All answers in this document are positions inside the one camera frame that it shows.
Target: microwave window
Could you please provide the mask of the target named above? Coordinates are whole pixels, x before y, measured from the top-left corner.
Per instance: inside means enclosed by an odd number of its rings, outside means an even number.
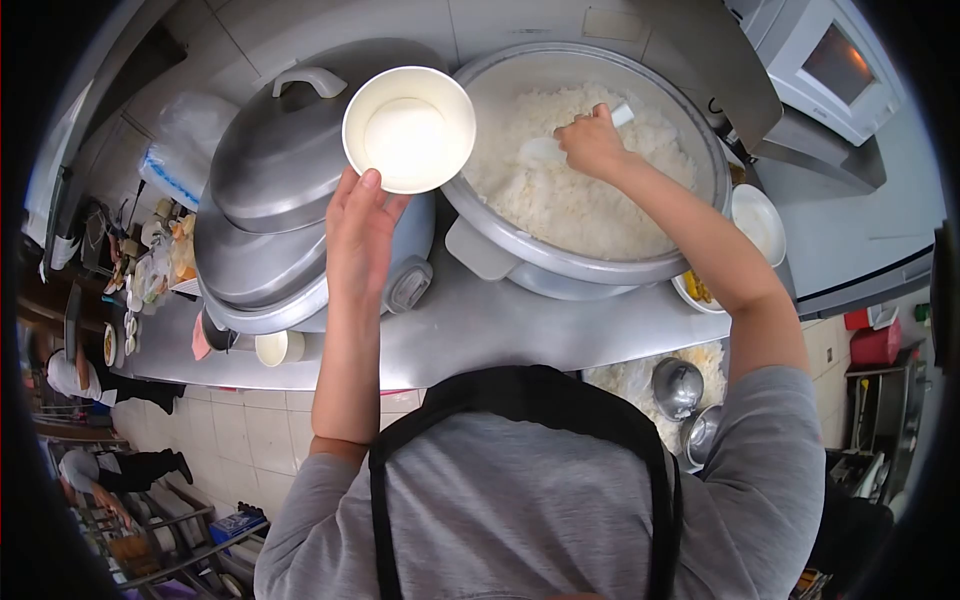
[[[803,69],[847,105],[875,80],[867,62],[835,24],[829,26]]]

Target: kitchen counter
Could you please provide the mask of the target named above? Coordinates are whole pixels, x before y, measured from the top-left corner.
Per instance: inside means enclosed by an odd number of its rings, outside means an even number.
[[[380,387],[432,386],[458,372],[507,364],[547,364],[562,371],[631,360],[727,337],[727,315],[696,312],[669,281],[605,300],[553,300],[504,279],[488,283],[451,256],[444,235],[453,210],[438,198],[430,254],[433,282],[415,310],[387,314],[381,326]],[[789,266],[778,269],[792,289]],[[155,315],[139,319],[138,352],[116,372],[205,386],[313,390],[323,334],[307,335],[313,360],[263,366],[250,351],[211,352],[195,361],[193,323],[203,305],[170,295]],[[114,326],[123,331],[122,312]]]

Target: bowl of rice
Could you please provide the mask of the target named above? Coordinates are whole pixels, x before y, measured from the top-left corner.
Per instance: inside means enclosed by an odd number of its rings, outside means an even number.
[[[475,60],[454,79],[473,103],[477,135],[461,173],[442,187],[460,213],[451,233],[469,230],[470,243],[448,234],[447,247],[484,279],[505,276],[546,296],[589,300],[689,268],[619,190],[563,162],[533,164],[517,155],[527,140],[552,135],[601,102],[626,103],[636,116],[618,129],[627,150],[730,215],[730,172],[716,135],[679,89],[635,60],[586,44],[541,42]]]

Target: blue box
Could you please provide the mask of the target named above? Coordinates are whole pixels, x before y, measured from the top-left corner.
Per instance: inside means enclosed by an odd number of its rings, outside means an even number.
[[[263,515],[256,515],[254,513],[234,513],[233,515],[225,516],[218,521],[210,523],[210,536],[213,537],[214,543],[219,545],[231,538],[236,538],[243,532],[256,527],[266,520],[267,518]]]

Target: rice cooker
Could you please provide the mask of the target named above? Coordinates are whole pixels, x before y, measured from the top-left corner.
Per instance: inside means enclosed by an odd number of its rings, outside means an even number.
[[[327,50],[253,95],[224,133],[194,230],[206,311],[254,335],[326,329],[326,206],[348,166],[341,123],[356,90],[388,69],[446,72],[413,41],[367,39]],[[409,310],[429,285],[433,192],[413,197],[396,224],[383,312]]]
[[[730,171],[720,141],[679,89],[635,60],[581,43],[539,42],[474,60],[454,79],[473,102],[478,130],[502,118],[503,107],[522,93],[587,82],[658,108],[677,128],[681,150],[696,162],[693,193],[730,217]],[[441,189],[460,213],[446,235],[447,249],[487,281],[506,277],[551,298],[595,300],[666,281],[689,269],[676,249],[643,260],[606,260],[542,242],[487,206],[462,173]]]

